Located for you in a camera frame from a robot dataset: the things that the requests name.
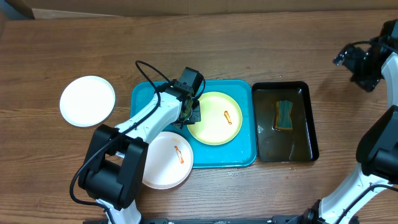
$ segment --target wooden table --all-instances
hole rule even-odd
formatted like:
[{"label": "wooden table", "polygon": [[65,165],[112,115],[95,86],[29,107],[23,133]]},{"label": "wooden table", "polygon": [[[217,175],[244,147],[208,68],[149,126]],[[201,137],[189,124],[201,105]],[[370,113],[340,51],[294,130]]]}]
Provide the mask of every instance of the wooden table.
[{"label": "wooden table", "polygon": [[[303,12],[7,21],[0,41],[0,221],[81,223],[103,218],[69,198],[95,127],[63,120],[63,89],[84,75],[107,79],[116,109],[128,119],[143,60],[169,78],[186,67],[206,79],[303,80],[310,87],[320,158],[240,169],[195,169],[180,187],[143,187],[145,217],[261,218],[294,215],[330,194],[354,167],[362,135],[387,110],[382,81],[372,93],[349,82],[331,60],[347,43],[377,36],[398,11]],[[161,80],[146,70],[153,80]],[[89,199],[76,187],[79,198]],[[385,191],[359,213],[362,223],[397,223],[398,195]]]}]

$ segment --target green scrubber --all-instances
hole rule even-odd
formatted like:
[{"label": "green scrubber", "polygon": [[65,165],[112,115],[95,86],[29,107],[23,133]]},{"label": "green scrubber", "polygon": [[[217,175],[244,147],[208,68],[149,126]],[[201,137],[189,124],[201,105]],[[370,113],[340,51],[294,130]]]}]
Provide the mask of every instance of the green scrubber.
[{"label": "green scrubber", "polygon": [[293,103],[288,100],[278,101],[275,106],[275,122],[274,129],[276,130],[293,130],[292,113]]}]

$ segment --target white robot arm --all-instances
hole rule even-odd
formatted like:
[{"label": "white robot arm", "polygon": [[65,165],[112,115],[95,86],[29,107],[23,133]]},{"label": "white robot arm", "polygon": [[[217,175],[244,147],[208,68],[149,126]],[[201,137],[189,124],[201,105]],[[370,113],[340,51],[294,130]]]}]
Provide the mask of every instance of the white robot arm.
[{"label": "white robot arm", "polygon": [[[196,96],[202,82],[203,89]],[[179,80],[158,86],[149,104],[131,119],[115,128],[99,126],[91,139],[84,168],[76,173],[79,186],[96,199],[97,204],[74,199],[73,191],[72,199],[103,207],[111,224],[139,224],[141,214],[137,211],[135,198],[142,184],[148,145],[170,124],[182,128],[185,124],[200,121],[198,98],[204,87],[203,75],[187,67]],[[105,154],[123,157],[122,166],[106,160]]]},{"label": "white robot arm", "polygon": [[[398,105],[398,55],[392,53],[382,66],[382,75],[386,80],[388,107]],[[329,196],[322,199],[319,206],[319,217],[327,223],[334,224],[350,204],[352,204],[370,186],[376,184],[390,185],[389,180],[376,175],[364,175],[361,164],[357,164],[354,171]],[[341,220],[341,224],[348,224],[359,209],[385,188],[378,187],[368,192]]]}]

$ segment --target food residue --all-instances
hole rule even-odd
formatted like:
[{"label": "food residue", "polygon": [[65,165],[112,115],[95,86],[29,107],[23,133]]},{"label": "food residue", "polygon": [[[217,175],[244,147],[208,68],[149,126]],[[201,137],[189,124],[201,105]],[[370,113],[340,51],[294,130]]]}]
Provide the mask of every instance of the food residue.
[{"label": "food residue", "polygon": [[225,116],[226,120],[228,121],[228,124],[231,125],[232,121],[231,121],[231,117],[228,114],[228,111],[224,112],[224,116]]},{"label": "food residue", "polygon": [[183,164],[184,160],[182,159],[181,151],[178,149],[177,146],[174,146],[174,148],[175,148],[175,152],[177,153],[177,156],[178,156],[178,159],[179,159],[180,163]]}]

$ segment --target blue tray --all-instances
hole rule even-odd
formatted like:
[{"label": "blue tray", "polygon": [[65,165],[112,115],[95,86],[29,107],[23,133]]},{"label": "blue tray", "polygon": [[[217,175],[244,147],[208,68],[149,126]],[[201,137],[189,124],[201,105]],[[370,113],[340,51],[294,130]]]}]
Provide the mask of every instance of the blue tray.
[{"label": "blue tray", "polygon": [[[243,80],[207,80],[204,92],[209,91],[225,93],[240,106],[242,128],[234,139],[220,146],[209,146],[196,140],[186,126],[178,129],[169,125],[164,131],[177,133],[189,142],[193,150],[193,168],[245,167],[252,164],[257,156],[257,148],[250,85]],[[153,96],[154,89],[148,82],[138,84],[132,91],[130,116],[143,109]]]}]

